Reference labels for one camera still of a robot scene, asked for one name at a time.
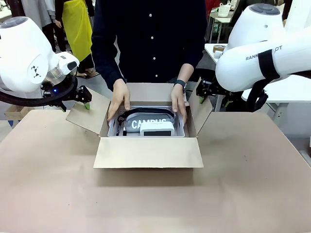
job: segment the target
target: tape roll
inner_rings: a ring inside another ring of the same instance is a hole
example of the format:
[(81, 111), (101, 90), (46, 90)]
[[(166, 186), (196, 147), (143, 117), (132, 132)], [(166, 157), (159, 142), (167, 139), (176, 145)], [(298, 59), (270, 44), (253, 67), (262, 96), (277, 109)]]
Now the tape roll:
[(213, 48), (213, 52), (215, 51), (224, 51), (225, 49), (225, 46), (224, 45), (214, 45), (214, 48)]

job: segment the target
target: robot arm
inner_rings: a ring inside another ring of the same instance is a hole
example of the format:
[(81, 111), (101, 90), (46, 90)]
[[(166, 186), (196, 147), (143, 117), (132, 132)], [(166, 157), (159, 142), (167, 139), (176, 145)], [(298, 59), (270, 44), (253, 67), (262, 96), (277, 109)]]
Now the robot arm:
[(311, 70), (311, 27), (287, 34), (279, 10), (268, 4), (249, 6), (240, 16), (229, 37), (228, 46), (215, 70), (216, 79), (203, 79), (197, 95), (221, 94), (240, 100), (251, 88), (246, 111), (262, 107), (268, 96), (264, 87), (298, 74), (308, 77)]
[(259, 80), (266, 79), (259, 66), (259, 54), (271, 50), (273, 66), (279, 81), (289, 75), (311, 70), (311, 27), (289, 34), (226, 51), (216, 66), (218, 83), (231, 92), (252, 88)]
[(0, 88), (14, 92), (44, 90), (43, 99), (23, 99), (0, 92), (0, 100), (20, 106), (55, 105), (65, 100), (91, 101), (85, 87), (77, 88), (70, 75), (79, 61), (67, 52), (55, 54), (45, 35), (27, 17), (14, 17), (0, 25)]

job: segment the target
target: black strap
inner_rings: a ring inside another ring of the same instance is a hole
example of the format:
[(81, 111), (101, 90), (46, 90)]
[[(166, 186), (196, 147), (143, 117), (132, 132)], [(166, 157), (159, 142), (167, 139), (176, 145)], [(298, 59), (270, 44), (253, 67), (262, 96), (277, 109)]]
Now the black strap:
[(264, 87), (269, 83), (268, 80), (262, 79), (255, 82), (246, 102), (246, 111), (254, 112), (260, 109), (268, 99), (268, 95), (264, 93)]
[(292, 73), (292, 74), (311, 79), (311, 70), (300, 71), (300, 72), (296, 72), (296, 73)]
[(72, 75), (68, 75), (66, 77), (68, 79), (68, 83), (70, 86), (68, 89), (62, 93), (59, 93), (57, 96), (50, 96), (46, 98), (39, 98), (39, 99), (28, 99), (28, 98), (20, 98), (16, 96), (11, 96), (4, 92), (0, 91), (0, 100), (5, 103), (18, 105), (18, 106), (25, 106), (25, 107), (38, 107), (38, 106), (45, 106), (45, 105), (53, 105), (58, 101), (66, 100), (66, 98), (77, 89), (78, 80), (76, 77)]
[(131, 114), (134, 113), (160, 113), (160, 114), (168, 114), (172, 118), (174, 118), (174, 114), (168, 110), (163, 108), (134, 108), (129, 111), (126, 111), (122, 115), (118, 116), (118, 122), (124, 122)]
[(264, 87), (272, 80), (280, 78), (273, 63), (272, 52), (273, 50), (267, 50), (258, 54), (259, 67), (265, 79), (255, 82), (249, 93), (246, 102), (246, 110), (248, 112), (254, 112), (265, 104), (268, 95), (264, 93)]
[(273, 63), (272, 50), (258, 53), (258, 62), (262, 75), (269, 82), (280, 77)]

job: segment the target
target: yellow cloth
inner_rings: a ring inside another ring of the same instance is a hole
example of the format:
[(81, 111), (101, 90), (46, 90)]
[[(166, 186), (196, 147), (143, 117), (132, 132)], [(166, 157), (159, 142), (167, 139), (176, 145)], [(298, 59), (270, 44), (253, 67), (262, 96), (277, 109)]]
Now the yellow cloth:
[(85, 0), (66, 1), (62, 19), (72, 53), (82, 61), (91, 54), (92, 45), (92, 28)]

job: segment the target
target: hand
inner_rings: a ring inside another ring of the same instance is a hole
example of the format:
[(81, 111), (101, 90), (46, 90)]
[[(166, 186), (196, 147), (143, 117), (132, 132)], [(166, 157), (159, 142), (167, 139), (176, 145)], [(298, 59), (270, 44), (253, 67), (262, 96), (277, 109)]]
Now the hand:
[(187, 121), (187, 114), (186, 114), (186, 107), (184, 102), (184, 95), (183, 95), (183, 86), (180, 84), (176, 84), (173, 87), (172, 93), (172, 108), (173, 112), (177, 112), (179, 110), (181, 116), (183, 117), (184, 122)]
[(55, 20), (55, 24), (57, 25), (57, 27), (62, 28), (62, 23), (58, 20)]
[(123, 79), (118, 79), (113, 84), (113, 95), (112, 101), (108, 110), (108, 121), (110, 121), (115, 115), (116, 111), (120, 107), (122, 101), (124, 100), (124, 106), (126, 110), (131, 109), (130, 105), (130, 91)]

